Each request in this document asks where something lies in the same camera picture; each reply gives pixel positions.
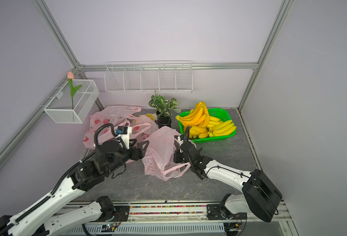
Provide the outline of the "orange banana bunch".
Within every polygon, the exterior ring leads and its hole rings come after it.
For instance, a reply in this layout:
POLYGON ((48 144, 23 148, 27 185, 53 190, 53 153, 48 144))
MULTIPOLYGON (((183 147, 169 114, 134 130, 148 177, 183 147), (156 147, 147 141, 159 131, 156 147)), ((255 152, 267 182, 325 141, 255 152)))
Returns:
POLYGON ((209 111, 204 102, 199 102, 196 105, 195 109, 192 112, 190 112, 187 116, 176 116, 175 118, 183 126, 206 127, 210 121, 209 111))

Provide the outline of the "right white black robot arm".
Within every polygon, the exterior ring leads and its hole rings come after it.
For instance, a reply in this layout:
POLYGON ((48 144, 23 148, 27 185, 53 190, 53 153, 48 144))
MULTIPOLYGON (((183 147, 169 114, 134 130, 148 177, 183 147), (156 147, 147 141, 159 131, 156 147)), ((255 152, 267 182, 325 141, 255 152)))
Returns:
POLYGON ((271 222, 278 215, 283 195, 263 171, 234 169, 201 155, 189 140, 188 132, 176 135, 175 139, 178 144, 175 146, 174 163, 189 164, 190 170, 201 180, 217 180, 240 192, 238 195, 226 194, 219 204, 208 205, 209 220, 244 219, 244 213, 252 213, 264 222, 271 222))

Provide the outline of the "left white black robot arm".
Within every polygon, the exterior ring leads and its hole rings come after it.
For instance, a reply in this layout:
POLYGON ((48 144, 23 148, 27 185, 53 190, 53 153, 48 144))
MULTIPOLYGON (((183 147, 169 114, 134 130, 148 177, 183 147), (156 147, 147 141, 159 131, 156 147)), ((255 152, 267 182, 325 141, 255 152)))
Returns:
POLYGON ((94 133, 94 151, 70 167, 50 192, 20 213, 0 217, 0 236, 52 236, 77 224, 122 220, 107 196, 58 219, 53 215, 105 178, 116 178, 115 171, 125 167, 127 161, 145 157, 149 141, 137 142, 131 134, 130 126, 115 128, 113 124, 104 124, 99 127, 94 133))

